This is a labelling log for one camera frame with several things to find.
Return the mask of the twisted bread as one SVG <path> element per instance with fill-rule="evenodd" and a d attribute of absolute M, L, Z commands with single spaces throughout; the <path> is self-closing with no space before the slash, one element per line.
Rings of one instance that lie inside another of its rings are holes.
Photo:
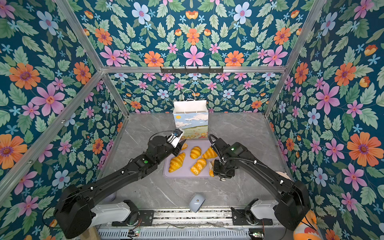
<path fill-rule="evenodd" d="M 197 160 L 197 162 L 191 167 L 191 172 L 195 176 L 198 176 L 206 166 L 207 166 L 207 161 L 201 158 Z"/>

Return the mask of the landscape print paper bag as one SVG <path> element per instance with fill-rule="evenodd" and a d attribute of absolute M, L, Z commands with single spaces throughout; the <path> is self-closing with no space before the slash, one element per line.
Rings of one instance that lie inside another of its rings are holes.
<path fill-rule="evenodd" d="M 174 102 L 173 115 L 176 128 L 184 131 L 184 139 L 197 140 L 208 137 L 207 101 L 197 100 L 193 90 L 184 90 L 182 100 Z"/>

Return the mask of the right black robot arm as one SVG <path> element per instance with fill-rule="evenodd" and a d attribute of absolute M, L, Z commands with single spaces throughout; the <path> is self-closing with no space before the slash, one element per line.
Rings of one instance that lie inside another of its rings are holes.
<path fill-rule="evenodd" d="M 310 210 L 309 192 L 305 184 L 293 182 L 263 164 L 239 142 L 227 144 L 223 139 L 210 134 L 209 141 L 218 154 L 214 163 L 214 175 L 230 179 L 235 170 L 248 173 L 275 198 L 273 207 L 277 220 L 288 230 L 294 231 Z"/>

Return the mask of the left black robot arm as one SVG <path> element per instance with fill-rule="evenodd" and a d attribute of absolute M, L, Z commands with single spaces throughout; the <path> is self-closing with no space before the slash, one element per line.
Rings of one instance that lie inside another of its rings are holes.
<path fill-rule="evenodd" d="M 139 181 L 154 172 L 158 165 L 170 155 L 180 153 L 185 141 L 180 141 L 183 131 L 170 131 L 169 136 L 151 137 L 148 148 L 139 156 L 114 173 L 94 183 L 76 187 L 70 185 L 64 189 L 54 211 L 64 236 L 73 239 L 85 232 L 96 219 L 92 209 L 102 200 L 121 188 Z"/>

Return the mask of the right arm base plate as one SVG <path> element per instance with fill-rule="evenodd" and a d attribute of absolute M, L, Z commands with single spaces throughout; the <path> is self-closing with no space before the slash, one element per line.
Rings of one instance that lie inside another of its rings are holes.
<path fill-rule="evenodd" d="M 234 226 L 272 226 L 271 219 L 257 219 L 251 211 L 231 207 L 232 222 Z"/>

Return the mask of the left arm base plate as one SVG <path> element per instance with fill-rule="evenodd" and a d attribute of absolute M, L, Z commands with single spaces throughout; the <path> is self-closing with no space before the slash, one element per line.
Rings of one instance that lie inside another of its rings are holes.
<path fill-rule="evenodd" d="M 154 220 L 153 210 L 138 210 L 131 213 L 128 218 L 122 222 L 112 222 L 113 227 L 149 227 Z"/>

